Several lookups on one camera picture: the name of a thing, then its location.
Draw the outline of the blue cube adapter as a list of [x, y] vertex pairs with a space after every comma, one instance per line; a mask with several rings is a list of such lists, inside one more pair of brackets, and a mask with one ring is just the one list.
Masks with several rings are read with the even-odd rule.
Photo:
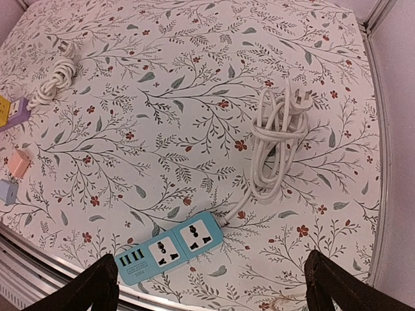
[[0, 180], [0, 199], [5, 205], [15, 204], [18, 195], [19, 185], [5, 179]]

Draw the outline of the pink cube adapter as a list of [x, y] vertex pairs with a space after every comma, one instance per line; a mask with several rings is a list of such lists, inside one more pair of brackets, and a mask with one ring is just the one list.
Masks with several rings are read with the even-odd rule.
[[30, 165], [30, 159], [24, 151], [15, 149], [7, 165], [12, 177], [22, 178]]

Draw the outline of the yellow cube plug adapter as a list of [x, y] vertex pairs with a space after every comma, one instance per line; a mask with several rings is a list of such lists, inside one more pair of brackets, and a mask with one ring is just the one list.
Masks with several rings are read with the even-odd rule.
[[9, 119], [11, 102], [5, 97], [0, 96], [0, 127], [7, 124]]

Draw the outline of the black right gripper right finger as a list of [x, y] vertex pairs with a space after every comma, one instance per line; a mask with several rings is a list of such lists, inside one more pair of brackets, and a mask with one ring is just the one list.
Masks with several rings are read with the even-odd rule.
[[317, 250], [312, 250], [304, 264], [309, 310], [408, 310], [398, 301], [356, 279], [352, 274]]

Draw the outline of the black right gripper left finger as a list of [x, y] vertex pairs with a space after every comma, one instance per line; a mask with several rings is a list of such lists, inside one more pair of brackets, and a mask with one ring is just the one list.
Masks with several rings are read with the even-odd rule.
[[25, 310], [116, 310], [117, 276], [114, 257], [106, 254], [64, 287]]

